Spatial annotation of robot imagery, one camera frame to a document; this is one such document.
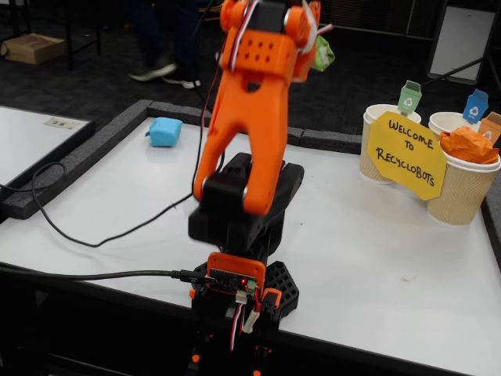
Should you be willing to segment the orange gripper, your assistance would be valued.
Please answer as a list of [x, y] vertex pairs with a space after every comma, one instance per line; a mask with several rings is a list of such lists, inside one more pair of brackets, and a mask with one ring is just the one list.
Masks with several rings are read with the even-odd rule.
[[315, 64], [316, 45], [313, 42], [312, 49], [307, 53], [297, 55], [294, 65], [294, 72], [291, 78], [292, 82], [305, 82], [308, 78], [308, 72]]

